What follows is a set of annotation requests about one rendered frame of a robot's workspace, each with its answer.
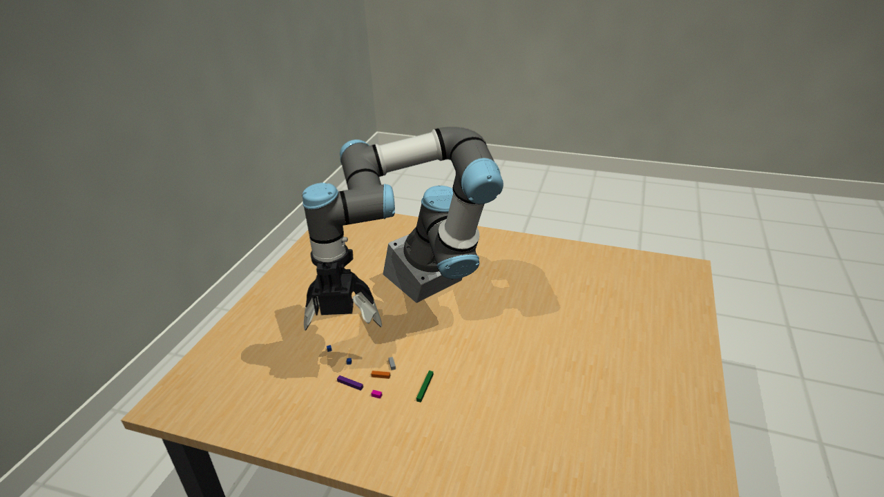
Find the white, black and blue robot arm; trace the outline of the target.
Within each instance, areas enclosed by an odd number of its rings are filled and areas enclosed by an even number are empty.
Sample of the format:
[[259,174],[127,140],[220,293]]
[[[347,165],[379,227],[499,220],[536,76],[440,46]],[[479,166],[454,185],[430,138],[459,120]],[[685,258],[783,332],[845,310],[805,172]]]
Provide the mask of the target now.
[[439,127],[391,144],[369,146],[362,139],[344,144],[340,161],[348,190],[318,183],[302,193],[313,257],[331,263],[344,256],[345,224],[394,217],[394,190],[381,185],[379,177],[437,159],[454,164],[454,188],[433,186],[424,192],[404,255],[416,269],[440,271],[446,279],[474,273],[479,266],[476,227],[484,204],[497,198],[504,182],[482,136],[463,127]]

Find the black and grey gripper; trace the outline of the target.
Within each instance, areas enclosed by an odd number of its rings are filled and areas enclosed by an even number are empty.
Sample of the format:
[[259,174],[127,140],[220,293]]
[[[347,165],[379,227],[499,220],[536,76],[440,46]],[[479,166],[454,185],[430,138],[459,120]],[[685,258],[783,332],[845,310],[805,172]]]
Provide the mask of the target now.
[[[318,275],[316,275],[316,281],[314,280],[307,289],[304,330],[307,330],[307,327],[311,324],[313,314],[318,315],[319,307],[321,309],[321,315],[352,314],[353,303],[356,303],[356,306],[362,311],[362,316],[366,323],[369,324],[373,318],[373,321],[377,323],[379,327],[382,327],[378,307],[376,307],[376,303],[374,302],[372,291],[370,291],[364,281],[358,279],[355,273],[351,273],[351,269],[341,268],[341,265],[344,264],[348,258],[349,251],[347,246],[345,246],[344,256],[340,259],[334,260],[332,263],[323,263],[322,261],[315,259],[311,252],[311,261],[318,267],[316,268]],[[338,266],[340,268],[338,268]],[[353,291],[356,295],[353,296],[352,299]],[[316,295],[316,293],[319,294]],[[350,301],[352,305],[350,304]]]

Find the purple rod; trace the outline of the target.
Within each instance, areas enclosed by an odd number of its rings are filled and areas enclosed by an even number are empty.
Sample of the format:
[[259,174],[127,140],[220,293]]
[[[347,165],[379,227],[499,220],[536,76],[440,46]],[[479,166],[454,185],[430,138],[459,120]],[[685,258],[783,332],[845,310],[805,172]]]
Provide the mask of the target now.
[[343,376],[338,376],[338,377],[337,377],[337,381],[340,382],[340,383],[342,383],[342,384],[345,384],[345,386],[350,386],[350,387],[356,388],[356,389],[358,389],[358,390],[360,390],[360,391],[362,391],[362,389],[363,389],[363,384],[362,384],[362,383],[356,382],[356,381],[354,381],[354,380],[350,380],[349,378],[346,378],[346,377],[343,377]]

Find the green rod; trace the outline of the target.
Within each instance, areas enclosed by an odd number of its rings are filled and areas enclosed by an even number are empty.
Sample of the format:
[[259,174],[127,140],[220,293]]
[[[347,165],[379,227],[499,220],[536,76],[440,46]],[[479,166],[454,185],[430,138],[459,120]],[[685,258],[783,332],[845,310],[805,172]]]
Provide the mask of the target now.
[[422,388],[420,389],[420,391],[419,391],[419,393],[418,393],[418,396],[416,397],[416,401],[417,401],[417,402],[422,402],[422,399],[423,399],[424,393],[426,392],[426,390],[427,390],[427,388],[428,388],[428,386],[429,386],[429,384],[430,384],[430,381],[432,381],[432,376],[433,376],[433,375],[434,375],[434,372],[433,372],[433,371],[428,371],[428,374],[426,375],[426,378],[425,378],[425,380],[424,380],[424,382],[423,382],[423,386],[422,386]]

